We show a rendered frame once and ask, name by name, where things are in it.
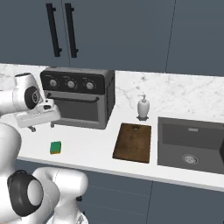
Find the grey cupboard door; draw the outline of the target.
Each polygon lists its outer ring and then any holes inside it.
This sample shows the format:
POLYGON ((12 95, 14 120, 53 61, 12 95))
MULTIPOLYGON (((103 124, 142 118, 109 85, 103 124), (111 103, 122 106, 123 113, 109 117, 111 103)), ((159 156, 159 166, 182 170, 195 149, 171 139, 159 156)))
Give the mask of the grey cupboard door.
POLYGON ((77 57, 70 66, 163 73, 175 0, 62 0, 73 11, 77 57))
POLYGON ((176 0, 166 72, 224 77, 224 0, 176 0))
POLYGON ((224 224, 224 192, 154 182, 147 224, 224 224))
POLYGON ((83 171, 88 188, 78 198, 89 224, 146 224, 151 197, 149 180, 83 171))
POLYGON ((69 66, 61 0, 0 0, 0 63, 69 66), (46 4, 56 9, 59 57, 53 53, 46 4))

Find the grey toaster oven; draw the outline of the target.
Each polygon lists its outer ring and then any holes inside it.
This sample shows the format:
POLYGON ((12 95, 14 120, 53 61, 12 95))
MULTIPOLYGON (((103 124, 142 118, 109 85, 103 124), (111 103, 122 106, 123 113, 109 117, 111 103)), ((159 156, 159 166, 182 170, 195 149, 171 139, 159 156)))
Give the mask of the grey toaster oven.
POLYGON ((40 79, 61 114, 54 125, 106 129, 116 103, 114 70, 48 67, 40 79))

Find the green and yellow sponge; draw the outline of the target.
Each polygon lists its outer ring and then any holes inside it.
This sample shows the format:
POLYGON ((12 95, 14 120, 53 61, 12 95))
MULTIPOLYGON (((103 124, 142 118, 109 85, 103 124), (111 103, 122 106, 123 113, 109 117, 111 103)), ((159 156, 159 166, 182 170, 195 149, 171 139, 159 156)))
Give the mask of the green and yellow sponge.
POLYGON ((61 152, 61 141, 51 142, 50 153, 60 154, 60 152, 61 152))

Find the grey upper cupboard door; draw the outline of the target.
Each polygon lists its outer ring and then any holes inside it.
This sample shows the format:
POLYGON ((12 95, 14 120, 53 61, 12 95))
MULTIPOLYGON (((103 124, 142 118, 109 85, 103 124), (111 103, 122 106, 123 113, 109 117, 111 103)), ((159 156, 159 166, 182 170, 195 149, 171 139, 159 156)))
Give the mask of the grey upper cupboard door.
POLYGON ((176 0, 166 72, 224 77, 224 0, 176 0))
POLYGON ((163 73, 175 0, 62 0, 73 11, 77 57, 70 66, 163 73))
POLYGON ((0 63, 69 66, 61 0, 0 0, 0 63), (46 4, 56 9, 59 57, 53 53, 46 4))

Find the grey lower cupboard door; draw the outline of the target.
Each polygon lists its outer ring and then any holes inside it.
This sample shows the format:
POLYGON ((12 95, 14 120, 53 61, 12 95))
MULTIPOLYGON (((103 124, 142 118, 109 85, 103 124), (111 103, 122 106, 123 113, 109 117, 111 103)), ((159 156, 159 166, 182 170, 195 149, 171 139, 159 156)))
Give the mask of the grey lower cupboard door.
POLYGON ((224 224, 224 192, 154 182, 147 224, 224 224))
POLYGON ((78 198, 89 224, 146 224, 151 197, 149 180, 83 171, 88 188, 78 198))

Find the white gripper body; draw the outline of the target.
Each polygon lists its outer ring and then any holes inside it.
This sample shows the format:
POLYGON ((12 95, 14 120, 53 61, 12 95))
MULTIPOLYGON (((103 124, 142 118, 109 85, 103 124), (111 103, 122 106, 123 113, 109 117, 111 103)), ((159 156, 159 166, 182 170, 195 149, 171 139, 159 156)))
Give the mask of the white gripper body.
POLYGON ((42 104, 32 111, 17 113, 15 118, 19 128, 28 128, 59 120, 60 111, 56 105, 42 104))

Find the dark wooden cutting board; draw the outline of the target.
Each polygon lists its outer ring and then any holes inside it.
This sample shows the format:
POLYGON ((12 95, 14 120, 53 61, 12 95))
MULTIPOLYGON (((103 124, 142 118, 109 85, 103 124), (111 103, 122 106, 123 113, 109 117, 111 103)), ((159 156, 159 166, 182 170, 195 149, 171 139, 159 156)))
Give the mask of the dark wooden cutting board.
POLYGON ((151 126, 122 123, 116 139, 113 158, 132 162, 150 162, 151 126))

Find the white soap dispenser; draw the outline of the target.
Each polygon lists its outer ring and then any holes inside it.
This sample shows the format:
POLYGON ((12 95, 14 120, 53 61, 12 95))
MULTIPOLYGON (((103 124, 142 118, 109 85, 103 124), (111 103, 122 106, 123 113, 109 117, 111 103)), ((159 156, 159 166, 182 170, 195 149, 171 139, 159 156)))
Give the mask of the white soap dispenser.
POLYGON ((142 99, 137 104, 137 113, 139 121, 146 121, 150 110, 150 102, 146 99, 146 95, 142 94, 142 99))

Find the dark grey sink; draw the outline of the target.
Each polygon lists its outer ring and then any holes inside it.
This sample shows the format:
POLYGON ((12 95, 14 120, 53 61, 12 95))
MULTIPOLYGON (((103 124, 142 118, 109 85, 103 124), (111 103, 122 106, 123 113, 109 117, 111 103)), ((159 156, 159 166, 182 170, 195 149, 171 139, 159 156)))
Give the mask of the dark grey sink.
POLYGON ((159 117, 157 164, 224 174, 224 123, 159 117))

